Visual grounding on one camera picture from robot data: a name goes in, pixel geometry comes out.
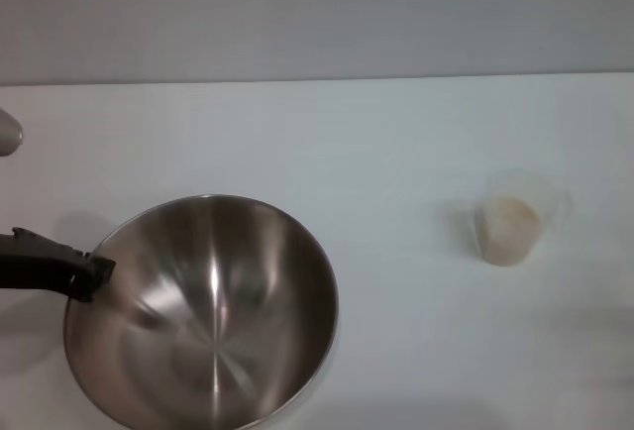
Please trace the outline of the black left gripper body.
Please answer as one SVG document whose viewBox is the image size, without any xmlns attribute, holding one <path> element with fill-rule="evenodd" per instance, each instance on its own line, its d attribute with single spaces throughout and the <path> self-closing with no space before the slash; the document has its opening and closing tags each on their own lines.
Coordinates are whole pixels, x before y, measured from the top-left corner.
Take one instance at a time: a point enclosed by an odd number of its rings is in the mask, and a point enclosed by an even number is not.
<svg viewBox="0 0 634 430">
<path fill-rule="evenodd" d="M 22 228 L 1 235 L 1 288 L 82 297 L 83 253 Z"/>
</svg>

